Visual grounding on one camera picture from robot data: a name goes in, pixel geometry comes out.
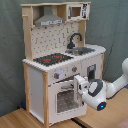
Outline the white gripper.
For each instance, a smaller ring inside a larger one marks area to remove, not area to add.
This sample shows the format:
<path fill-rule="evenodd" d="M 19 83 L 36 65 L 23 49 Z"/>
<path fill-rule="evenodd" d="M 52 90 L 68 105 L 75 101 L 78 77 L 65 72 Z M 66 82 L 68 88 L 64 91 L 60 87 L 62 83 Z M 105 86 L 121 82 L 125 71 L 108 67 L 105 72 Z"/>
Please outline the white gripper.
<path fill-rule="evenodd" d="M 82 99 L 82 94 L 89 88 L 90 84 L 87 77 L 76 75 L 74 77 L 74 99 Z"/>

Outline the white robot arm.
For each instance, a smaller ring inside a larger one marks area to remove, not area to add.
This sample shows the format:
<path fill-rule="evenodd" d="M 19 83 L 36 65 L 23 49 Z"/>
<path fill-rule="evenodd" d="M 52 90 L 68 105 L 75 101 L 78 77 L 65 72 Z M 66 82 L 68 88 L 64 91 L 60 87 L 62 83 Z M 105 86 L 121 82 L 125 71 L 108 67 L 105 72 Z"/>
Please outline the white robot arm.
<path fill-rule="evenodd" d="M 128 85 L 128 58 L 122 63 L 122 71 L 122 76 L 112 83 L 100 79 L 88 80 L 87 77 L 76 75 L 74 101 L 80 100 L 97 111 L 103 110 L 107 105 L 106 100 L 114 97 L 117 92 Z"/>

